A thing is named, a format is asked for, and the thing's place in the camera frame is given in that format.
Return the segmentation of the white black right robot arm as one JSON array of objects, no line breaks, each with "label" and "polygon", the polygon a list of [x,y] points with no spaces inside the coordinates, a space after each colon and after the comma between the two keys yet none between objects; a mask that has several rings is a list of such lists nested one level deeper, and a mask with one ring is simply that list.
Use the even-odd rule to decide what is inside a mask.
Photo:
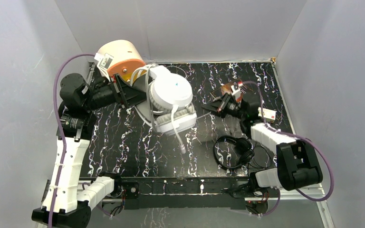
[{"label": "white black right robot arm", "polygon": [[237,102],[232,95],[225,94],[203,104],[202,108],[220,118],[226,115],[238,118],[240,129],[246,135],[241,138],[224,135],[217,139],[216,144],[231,143],[241,155],[236,165],[225,166],[219,160],[217,149],[214,149],[214,158],[223,169],[235,170],[249,164],[255,155],[252,142],[260,143],[263,148],[276,155],[275,168],[264,168],[250,174],[248,188],[253,196],[262,196],[268,187],[290,191],[322,182],[323,174],[315,148],[305,139],[272,130],[259,115],[260,104],[244,100]]}]

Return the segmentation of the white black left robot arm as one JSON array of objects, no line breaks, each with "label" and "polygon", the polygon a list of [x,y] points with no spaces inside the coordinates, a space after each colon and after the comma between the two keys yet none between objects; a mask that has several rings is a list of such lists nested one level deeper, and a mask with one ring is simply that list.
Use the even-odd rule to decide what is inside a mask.
[{"label": "white black left robot arm", "polygon": [[99,173],[87,187],[79,185],[96,124],[94,111],[111,104],[122,108],[140,104],[146,100],[146,93],[118,74],[89,85],[80,74],[72,73],[59,85],[62,102],[56,114],[59,125],[55,166],[46,197],[31,218],[50,228],[85,228],[92,210],[106,196],[117,198],[123,192],[120,176],[108,171]]}]

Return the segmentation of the large white over-ear headphones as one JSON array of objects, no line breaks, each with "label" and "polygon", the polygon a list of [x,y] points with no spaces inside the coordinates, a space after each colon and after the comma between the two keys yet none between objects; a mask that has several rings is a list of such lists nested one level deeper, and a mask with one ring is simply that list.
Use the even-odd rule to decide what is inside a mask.
[{"label": "large white over-ear headphones", "polygon": [[144,93],[143,101],[134,105],[143,122],[156,133],[175,136],[185,154],[179,133],[194,127],[198,119],[190,82],[165,66],[148,64],[132,73],[129,84]]}]

